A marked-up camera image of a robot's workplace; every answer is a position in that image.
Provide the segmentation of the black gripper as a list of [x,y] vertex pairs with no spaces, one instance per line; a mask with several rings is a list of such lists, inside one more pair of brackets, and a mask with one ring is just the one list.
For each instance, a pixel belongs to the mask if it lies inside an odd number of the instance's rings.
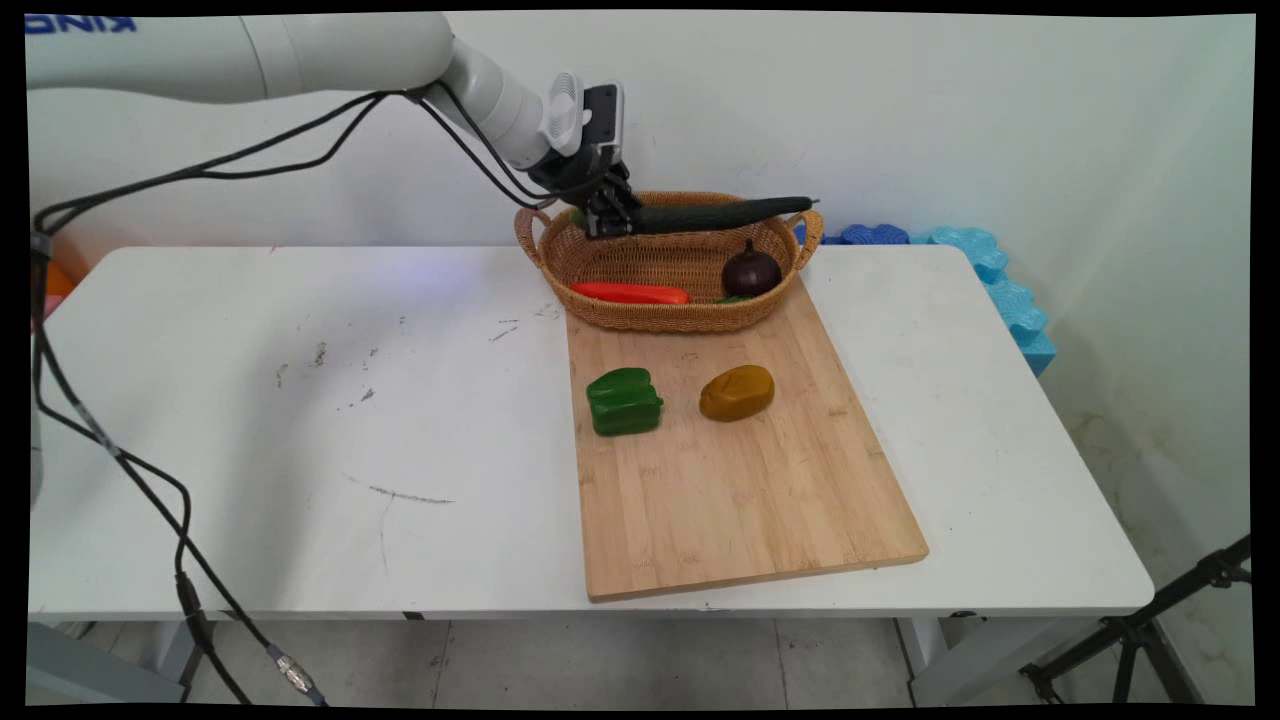
[[[586,236],[614,238],[636,232],[635,213],[644,208],[630,184],[620,145],[585,143],[572,156],[548,151],[527,169],[527,177],[547,193],[584,208]],[[609,197],[595,197],[599,192]]]

